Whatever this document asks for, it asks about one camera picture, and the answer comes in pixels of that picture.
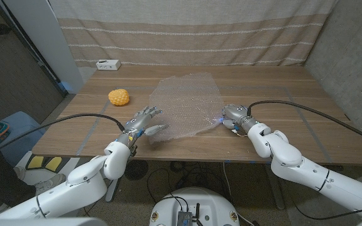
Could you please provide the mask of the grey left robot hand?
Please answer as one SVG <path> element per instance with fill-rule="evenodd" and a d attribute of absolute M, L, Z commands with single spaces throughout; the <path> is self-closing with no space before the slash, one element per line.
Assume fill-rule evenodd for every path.
<path fill-rule="evenodd" d="M 141 111 L 138 111 L 133 118 L 125 124 L 124 131 L 117 139 L 115 139 L 115 141 L 131 148 L 140 136 L 152 136 L 161 130 L 167 129 L 169 127 L 168 124 L 157 124 L 148 127 L 152 118 L 161 113 L 162 110 L 157 109 L 156 107 L 146 106 Z"/>

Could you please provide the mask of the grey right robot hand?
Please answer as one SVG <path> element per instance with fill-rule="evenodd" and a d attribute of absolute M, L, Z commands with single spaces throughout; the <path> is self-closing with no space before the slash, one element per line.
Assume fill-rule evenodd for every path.
<path fill-rule="evenodd" d="M 258 124 L 254 117 L 248 115 L 248 109 L 242 105 L 226 105 L 221 113 L 222 124 L 230 130 L 248 133 L 253 126 Z"/>

